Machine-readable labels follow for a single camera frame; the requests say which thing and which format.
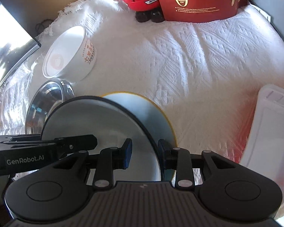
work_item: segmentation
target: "stainless steel bowl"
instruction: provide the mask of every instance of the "stainless steel bowl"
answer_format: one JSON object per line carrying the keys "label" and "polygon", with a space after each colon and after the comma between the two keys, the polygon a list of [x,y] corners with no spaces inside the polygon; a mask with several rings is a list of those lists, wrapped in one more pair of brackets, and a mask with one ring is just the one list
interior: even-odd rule
{"label": "stainless steel bowl", "polygon": [[52,78],[45,82],[36,92],[27,110],[25,133],[40,134],[49,114],[74,96],[71,84],[65,80]]}

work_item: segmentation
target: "plate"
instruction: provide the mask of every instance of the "plate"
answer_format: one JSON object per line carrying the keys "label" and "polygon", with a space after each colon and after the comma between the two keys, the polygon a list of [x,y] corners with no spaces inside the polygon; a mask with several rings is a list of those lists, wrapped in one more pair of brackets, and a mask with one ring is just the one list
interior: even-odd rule
{"label": "plate", "polygon": [[132,92],[112,92],[102,97],[114,101],[134,114],[152,135],[156,144],[164,139],[177,147],[176,135],[163,110],[150,99]]}
{"label": "plate", "polygon": [[[160,181],[157,145],[144,125],[119,104],[97,96],[75,97],[62,103],[49,116],[41,133],[42,140],[93,134],[98,145],[89,154],[104,148],[121,147],[131,138],[133,151],[126,170],[114,170],[114,181]],[[94,170],[88,184],[92,183]]]}

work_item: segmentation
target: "white textured bedspread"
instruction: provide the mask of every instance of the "white textured bedspread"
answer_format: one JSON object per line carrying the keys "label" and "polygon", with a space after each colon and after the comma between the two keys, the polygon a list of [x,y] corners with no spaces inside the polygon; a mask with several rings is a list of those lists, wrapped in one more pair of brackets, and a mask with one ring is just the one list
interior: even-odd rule
{"label": "white textured bedspread", "polygon": [[28,105],[46,79],[44,57],[54,40],[84,25],[98,56],[73,85],[76,96],[131,91],[166,113],[178,145],[213,150],[239,162],[259,89],[284,88],[284,42],[252,6],[209,23],[138,23],[111,0],[79,0],[40,36],[42,47],[0,90],[0,135],[24,133]]}

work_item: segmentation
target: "white bowl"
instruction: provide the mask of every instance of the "white bowl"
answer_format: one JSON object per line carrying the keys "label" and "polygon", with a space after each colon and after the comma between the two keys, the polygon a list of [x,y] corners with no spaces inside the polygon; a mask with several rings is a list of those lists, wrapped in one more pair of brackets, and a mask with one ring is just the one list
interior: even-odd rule
{"label": "white bowl", "polygon": [[[46,120],[42,140],[93,134],[98,141],[89,154],[104,148],[121,147],[126,138],[133,142],[126,170],[114,170],[114,181],[160,181],[158,148],[143,124],[119,104],[97,96],[80,96],[59,105]],[[91,184],[94,169],[88,179]]]}
{"label": "white bowl", "polygon": [[96,61],[96,49],[83,26],[74,26],[52,44],[43,63],[43,75],[68,82],[84,79]]}

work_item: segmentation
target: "white plate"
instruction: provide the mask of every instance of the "white plate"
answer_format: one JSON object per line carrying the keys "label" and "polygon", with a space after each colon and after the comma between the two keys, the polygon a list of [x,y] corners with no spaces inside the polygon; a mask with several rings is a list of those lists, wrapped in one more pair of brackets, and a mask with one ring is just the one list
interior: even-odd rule
{"label": "white plate", "polygon": [[[104,148],[121,147],[126,138],[133,141],[129,168],[114,170],[114,181],[160,181],[161,172],[154,149],[157,146],[143,124],[119,104],[96,96],[73,98],[56,108],[47,119],[42,140],[93,134],[98,145],[89,154]],[[88,179],[91,184],[93,173]]]}
{"label": "white plate", "polygon": [[156,144],[164,139],[177,147],[176,135],[165,113],[148,98],[132,92],[113,92],[102,97],[114,101],[134,114],[149,131]]}
{"label": "white plate", "polygon": [[284,205],[284,89],[269,84],[259,91],[240,164],[276,182]]}

